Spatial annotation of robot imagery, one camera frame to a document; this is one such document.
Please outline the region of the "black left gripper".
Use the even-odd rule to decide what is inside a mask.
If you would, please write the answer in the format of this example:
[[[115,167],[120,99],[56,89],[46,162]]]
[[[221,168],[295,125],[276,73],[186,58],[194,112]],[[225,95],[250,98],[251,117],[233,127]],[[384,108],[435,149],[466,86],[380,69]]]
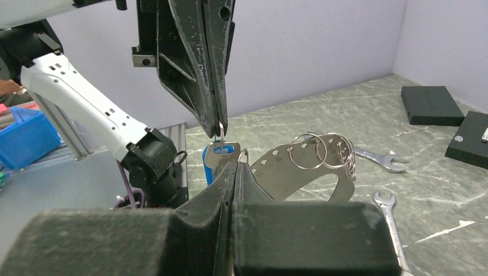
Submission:
[[[139,44],[132,47],[134,67],[157,66],[161,84],[208,137],[227,129],[225,77],[234,6],[235,1],[136,1]]]

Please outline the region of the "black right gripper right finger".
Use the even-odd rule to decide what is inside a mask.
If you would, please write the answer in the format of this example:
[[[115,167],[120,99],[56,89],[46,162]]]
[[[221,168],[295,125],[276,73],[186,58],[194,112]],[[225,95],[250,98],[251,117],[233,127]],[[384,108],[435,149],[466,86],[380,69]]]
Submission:
[[[235,275],[400,275],[386,219],[363,202],[271,199],[240,163],[232,207]]]

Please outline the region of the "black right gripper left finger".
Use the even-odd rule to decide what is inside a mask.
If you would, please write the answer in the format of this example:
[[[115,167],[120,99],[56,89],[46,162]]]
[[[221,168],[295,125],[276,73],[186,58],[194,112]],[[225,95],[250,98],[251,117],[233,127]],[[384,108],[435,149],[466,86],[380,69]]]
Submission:
[[[177,209],[52,210],[31,219],[2,275],[231,275],[237,163]]]

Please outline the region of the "metal arc keyring plate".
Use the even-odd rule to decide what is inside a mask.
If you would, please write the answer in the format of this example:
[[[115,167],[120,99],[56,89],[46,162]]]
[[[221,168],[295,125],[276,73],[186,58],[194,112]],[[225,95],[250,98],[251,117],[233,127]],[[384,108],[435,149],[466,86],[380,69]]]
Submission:
[[[355,191],[356,153],[338,133],[306,133],[291,144],[270,149],[250,166],[257,183],[274,200],[283,201],[310,182],[336,175],[330,201],[349,201]]]

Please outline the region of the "blue key tag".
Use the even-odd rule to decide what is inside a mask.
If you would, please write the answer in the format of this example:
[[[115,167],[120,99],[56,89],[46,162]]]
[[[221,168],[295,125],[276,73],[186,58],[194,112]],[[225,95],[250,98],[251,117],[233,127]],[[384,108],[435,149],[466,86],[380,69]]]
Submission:
[[[237,161],[241,153],[241,145],[234,141],[220,140],[209,143],[202,154],[203,166],[207,185],[211,185],[223,170],[224,166],[232,161]]]

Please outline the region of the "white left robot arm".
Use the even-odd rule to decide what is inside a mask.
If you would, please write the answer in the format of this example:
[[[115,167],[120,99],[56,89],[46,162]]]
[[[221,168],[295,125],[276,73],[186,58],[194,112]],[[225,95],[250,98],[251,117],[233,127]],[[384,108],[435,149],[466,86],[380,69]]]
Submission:
[[[48,18],[92,1],[2,1],[1,79],[19,81],[98,136],[140,189],[141,207],[177,208],[188,200],[179,152],[159,130],[133,118],[86,80],[64,55]],[[208,137],[228,126],[225,76],[235,24],[234,1],[137,1],[135,67],[159,81],[198,120]]]

